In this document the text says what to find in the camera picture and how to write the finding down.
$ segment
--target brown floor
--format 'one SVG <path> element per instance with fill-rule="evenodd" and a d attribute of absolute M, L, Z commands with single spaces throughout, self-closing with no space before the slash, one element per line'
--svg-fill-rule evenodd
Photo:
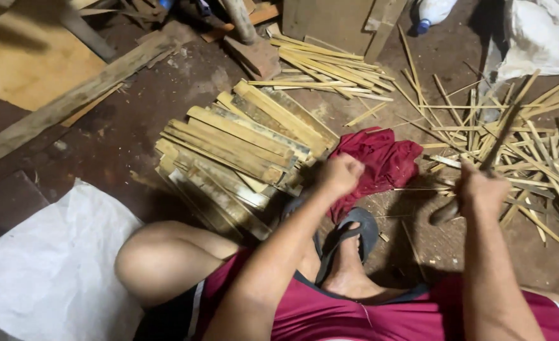
<path fill-rule="evenodd" d="M 472 13 L 474 18 L 484 18 L 484 13 L 488 15 L 487 9 L 477 8 L 473 0 L 461 0 L 441 25 L 433 27 L 427 35 L 409 38 L 423 94 L 429 103 L 443 104 L 432 74 L 440 76 L 448 92 L 477 80 L 463 61 L 475 67 L 481 64 L 482 46 L 486 45 L 488 38 L 484 28 L 490 23 L 473 19 L 472 25 L 475 27 L 481 23 L 481 28 L 472 29 L 467 19 Z M 118 17 L 111 22 L 114 25 L 104 29 L 103 34 L 108 36 L 108 41 L 116 44 L 119 54 L 136 46 L 134 39 L 144 34 L 123 18 Z M 399 23 L 405 28 L 410 27 L 407 13 Z M 181 120 L 191 106 L 209 105 L 220 91 L 230 89 L 240 78 L 245 78 L 245 74 L 217 44 L 196 39 L 185 47 L 188 50 L 186 58 L 178 54 L 171 57 L 172 62 L 166 59 L 151 70 L 139 72 L 132 77 L 131 88 L 126 93 L 112 94 L 70 129 L 49 129 L 32 143 L 1 160 L 0 179 L 16 169 L 23 169 L 31 180 L 39 179 L 37 186 L 43 196 L 55 202 L 78 177 L 120 200 L 145 222 L 175 219 L 199 225 L 180 200 L 155 189 L 161 181 L 154 172 L 158 158 L 153 146 L 158 133 L 170 118 Z M 389 37 L 379 62 L 389 74 L 398 77 L 402 87 L 414 98 L 411 88 L 399 73 L 407 67 L 407 60 L 396 30 Z M 558 81 L 557 77 L 542 77 L 531 92 L 549 89 Z M 368 118 L 351 130 L 342 125 L 362 112 L 364 107 L 359 101 L 346 101 L 334 94 L 308 90 L 293 90 L 290 94 L 337 134 L 375 125 L 388 128 L 401 123 L 392 115 L 393 112 L 403 113 L 411 119 L 419 118 L 412 106 L 394 93 L 395 102 L 379 112 L 377 121 Z M 463 92 L 452 100 L 464 103 L 465 96 Z M 0 109 L 0 117 L 3 117 L 0 119 L 0 130 L 24 114 L 20 110 Z M 439 115 L 450 122 L 447 112 L 439 112 Z M 395 133 L 398 140 L 433 141 L 411 126 L 400 126 Z M 52 144 L 59 138 L 66 148 Z M 427 279 L 436 280 L 446 272 L 462 271 L 465 226 L 463 220 L 437 228 L 429 226 L 426 217 L 446 199 L 426 195 L 420 192 L 386 192 L 372 195 L 362 200 L 360 205 L 377 216 L 410 215 L 404 221 L 423 271 Z M 381 285 L 405 287 L 420 282 L 421 272 L 399 220 L 377 218 L 377 221 L 391 240 L 389 243 L 379 241 L 366 265 L 368 273 Z M 324 227 L 330 227 L 329 221 L 324 223 Z M 556 219 L 550 222 L 549 227 L 559 235 Z M 507 228 L 506 236 L 520 282 L 559 293 L 559 244 L 549 240 L 544 247 L 534 225 L 520 215 Z"/>

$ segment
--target maroon shorts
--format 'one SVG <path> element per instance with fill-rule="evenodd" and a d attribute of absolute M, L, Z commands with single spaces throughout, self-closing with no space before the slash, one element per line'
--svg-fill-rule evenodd
<path fill-rule="evenodd" d="M 250 254 L 239 251 L 188 292 L 148 311 L 134 339 L 200 340 Z M 461 288 L 454 275 L 370 306 L 322 291 L 297 271 L 277 307 L 271 340 L 464 340 Z M 545 339 L 559 340 L 559 304 L 523 294 Z"/>

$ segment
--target stack of bamboo strips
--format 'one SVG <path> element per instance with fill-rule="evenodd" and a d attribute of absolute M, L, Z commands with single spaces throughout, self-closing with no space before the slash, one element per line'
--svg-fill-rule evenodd
<path fill-rule="evenodd" d="M 443 152 L 441 155 L 429 156 L 428 158 L 433 160 L 433 164 L 427 171 L 431 174 L 437 174 L 446 166 L 460 168 L 458 157 L 464 157 L 479 166 L 496 142 L 506 117 L 516 103 L 524 101 L 526 92 L 539 74 L 539 71 L 536 71 L 518 93 L 514 93 L 512 84 L 502 103 L 494 97 L 492 92 L 485 98 L 478 99 L 475 89 L 472 89 L 469 95 L 469 105 L 453 105 L 439 78 L 434 75 L 438 89 L 447 105 L 429 105 L 422 96 L 412 59 L 410 59 L 410 66 L 415 77 L 410 77 L 406 70 L 404 74 L 416 91 L 418 104 L 397 87 L 431 127 L 426 128 L 400 117 L 440 141 L 439 143 L 423 144 L 424 148 L 443 147 L 444 151 L 453 149 L 457 152 L 448 157 L 442 156 Z M 495 103 L 493 107 L 500 110 L 501 116 L 495 122 L 483 123 L 477 120 L 477 114 L 478 110 L 483 107 L 481 104 L 488 99 Z M 431 110 L 432 108 L 449 111 L 455 125 L 445 125 L 446 120 L 444 122 L 439 120 L 437 113 Z M 458 112 L 461 109 L 466 109 L 463 115 Z M 513 216 L 517 212 L 521 212 L 537 226 L 538 233 L 545 243 L 547 235 L 559 243 L 559 235 L 548 227 L 550 207 L 555 206 L 559 214 L 559 125 L 556 129 L 537 128 L 530 119 L 557 109 L 559 109 L 559 84 L 529 104 L 522 105 L 514 127 L 511 128 L 513 135 L 503 143 L 494 163 L 494 170 L 503 174 L 513 186 L 511 194 L 505 201 L 501 226 L 507 226 Z M 439 178 L 439 182 L 443 185 L 453 185 L 448 179 Z M 436 190 L 446 196 L 454 195 L 451 190 L 446 190 L 445 186 L 436 188 Z M 544 221 L 539 217 L 539 213 L 544 214 Z"/>
<path fill-rule="evenodd" d="M 275 90 L 313 89 L 353 97 L 393 101 L 386 97 L 395 88 L 378 66 L 366 64 L 364 57 L 335 52 L 284 35 L 269 40 L 279 47 L 279 57 L 294 68 L 283 69 L 273 81 L 252 81 L 251 85 L 273 86 Z"/>
<path fill-rule="evenodd" d="M 240 230 L 264 240 L 270 230 L 248 206 L 263 210 L 277 190 L 298 196 L 299 169 L 338 136 L 283 91 L 244 80 L 233 90 L 192 107 L 187 123 L 169 121 L 155 145 L 157 171 L 208 229 L 236 242 Z"/>

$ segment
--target plastic bottle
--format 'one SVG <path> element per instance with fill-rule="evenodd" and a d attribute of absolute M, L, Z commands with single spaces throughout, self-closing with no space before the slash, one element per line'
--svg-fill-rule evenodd
<path fill-rule="evenodd" d="M 424 35 L 431 25 L 441 23 L 450 14 L 456 3 L 457 0 L 421 0 L 418 5 L 420 21 L 416 26 L 416 32 Z"/>

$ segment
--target wooden handle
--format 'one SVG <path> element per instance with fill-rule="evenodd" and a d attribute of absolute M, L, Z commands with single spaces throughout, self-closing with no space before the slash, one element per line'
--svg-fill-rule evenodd
<path fill-rule="evenodd" d="M 437 209 L 435 212 L 431 214 L 429 217 L 429 223 L 433 226 L 438 226 L 439 224 L 443 224 L 448 222 L 458 216 L 458 201 L 456 199 L 452 199 L 448 204 L 444 207 Z"/>

